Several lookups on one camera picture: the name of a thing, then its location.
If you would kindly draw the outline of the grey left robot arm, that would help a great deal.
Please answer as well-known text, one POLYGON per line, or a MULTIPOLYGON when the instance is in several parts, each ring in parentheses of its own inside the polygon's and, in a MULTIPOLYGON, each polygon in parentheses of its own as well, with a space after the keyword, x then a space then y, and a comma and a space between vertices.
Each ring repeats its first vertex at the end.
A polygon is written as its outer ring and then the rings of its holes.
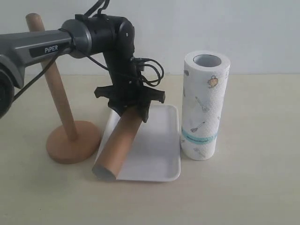
POLYGON ((46 69, 59 56, 91 58, 103 54, 104 69, 112 84, 97 87, 95 96, 109 100, 108 106, 118 115, 136 107, 143 122, 148 120, 152 101, 163 103, 165 92, 156 89, 164 69, 155 60, 134 57, 135 29, 125 17, 97 14, 76 15, 58 30, 2 34, 0 37, 0 113, 5 115, 24 92, 25 69, 47 61, 46 69))

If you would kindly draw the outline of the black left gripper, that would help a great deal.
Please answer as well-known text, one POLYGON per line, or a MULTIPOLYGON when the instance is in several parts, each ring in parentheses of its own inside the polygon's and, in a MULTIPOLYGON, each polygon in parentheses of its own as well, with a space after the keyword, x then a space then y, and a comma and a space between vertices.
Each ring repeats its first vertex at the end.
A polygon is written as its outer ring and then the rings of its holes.
POLYGON ((119 116, 128 108, 136 106, 138 115, 146 123, 151 102, 165 101, 165 92, 154 89, 164 78, 163 67, 156 60, 149 58, 124 58, 117 51, 105 52, 103 55, 112 85, 97 87, 94 91, 95 96, 109 99, 108 107, 119 116), (145 67, 150 67, 156 72, 156 80, 149 81, 142 75, 145 67))

